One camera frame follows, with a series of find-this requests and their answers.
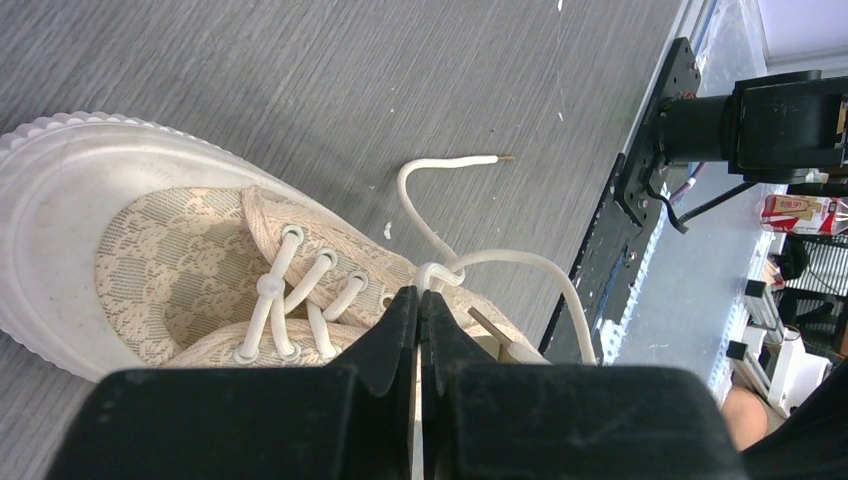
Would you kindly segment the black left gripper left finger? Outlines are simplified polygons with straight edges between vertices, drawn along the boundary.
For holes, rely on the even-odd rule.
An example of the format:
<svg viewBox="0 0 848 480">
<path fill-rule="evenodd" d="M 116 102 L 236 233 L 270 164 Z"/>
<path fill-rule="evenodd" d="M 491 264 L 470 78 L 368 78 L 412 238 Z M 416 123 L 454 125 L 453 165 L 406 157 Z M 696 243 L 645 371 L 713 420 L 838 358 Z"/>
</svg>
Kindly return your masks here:
<svg viewBox="0 0 848 480">
<path fill-rule="evenodd" d="M 418 296 L 321 367 L 135 369 L 87 397 L 51 479 L 408 479 Z"/>
</svg>

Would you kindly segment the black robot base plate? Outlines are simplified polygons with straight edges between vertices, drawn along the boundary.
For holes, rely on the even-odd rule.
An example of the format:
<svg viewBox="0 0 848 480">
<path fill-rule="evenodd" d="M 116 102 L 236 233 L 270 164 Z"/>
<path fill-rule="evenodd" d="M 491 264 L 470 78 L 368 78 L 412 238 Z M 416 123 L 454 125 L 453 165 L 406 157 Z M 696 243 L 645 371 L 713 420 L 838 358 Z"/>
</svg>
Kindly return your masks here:
<svg viewBox="0 0 848 480">
<path fill-rule="evenodd" d="M 611 362 L 624 314 L 648 245 L 666 213 L 651 192 L 664 189 L 657 130 L 669 103 L 697 92 L 700 73 L 688 38 L 674 39 L 660 62 L 628 146 L 617 154 L 590 216 L 569 276 L 574 283 L 599 363 Z"/>
</svg>

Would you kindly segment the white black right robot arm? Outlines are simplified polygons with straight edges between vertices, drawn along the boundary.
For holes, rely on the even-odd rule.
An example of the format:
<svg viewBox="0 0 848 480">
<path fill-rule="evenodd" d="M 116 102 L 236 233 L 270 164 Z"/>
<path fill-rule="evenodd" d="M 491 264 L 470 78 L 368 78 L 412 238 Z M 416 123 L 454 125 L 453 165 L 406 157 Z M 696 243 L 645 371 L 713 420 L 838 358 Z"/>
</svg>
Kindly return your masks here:
<svg viewBox="0 0 848 480">
<path fill-rule="evenodd" d="M 847 79 L 811 70 L 742 80 L 731 94 L 681 98 L 662 110 L 667 165 L 724 162 L 746 182 L 800 184 L 847 164 Z"/>
</svg>

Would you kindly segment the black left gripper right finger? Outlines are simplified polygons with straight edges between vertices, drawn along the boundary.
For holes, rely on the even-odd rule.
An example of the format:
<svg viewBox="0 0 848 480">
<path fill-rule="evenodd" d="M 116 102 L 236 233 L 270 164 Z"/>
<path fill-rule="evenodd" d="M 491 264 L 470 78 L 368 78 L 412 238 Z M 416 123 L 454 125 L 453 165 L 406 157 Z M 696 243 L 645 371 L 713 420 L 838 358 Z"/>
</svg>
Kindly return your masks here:
<svg viewBox="0 0 848 480">
<path fill-rule="evenodd" d="M 443 297 L 419 303 L 428 479 L 743 479 L 705 385 L 679 369 L 495 361 Z"/>
</svg>

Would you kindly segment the beige lace sneaker with laces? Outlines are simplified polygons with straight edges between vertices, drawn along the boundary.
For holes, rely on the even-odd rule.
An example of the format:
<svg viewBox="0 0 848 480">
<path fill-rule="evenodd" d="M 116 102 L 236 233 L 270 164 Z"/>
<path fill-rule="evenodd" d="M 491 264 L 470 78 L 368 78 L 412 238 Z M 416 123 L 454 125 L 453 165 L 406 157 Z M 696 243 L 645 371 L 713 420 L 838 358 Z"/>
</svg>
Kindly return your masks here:
<svg viewBox="0 0 848 480">
<path fill-rule="evenodd" d="M 518 263 L 549 274 L 581 360 L 597 356 L 567 274 L 546 258 L 457 254 L 408 193 L 419 170 L 499 155 L 416 159 L 404 210 L 440 254 L 417 265 L 231 152 L 102 112 L 40 117 L 1 138 L 1 328 L 90 381 L 136 367 L 315 367 L 370 330 L 406 286 L 442 295 L 460 330 L 500 361 L 541 356 L 465 270 Z"/>
</svg>

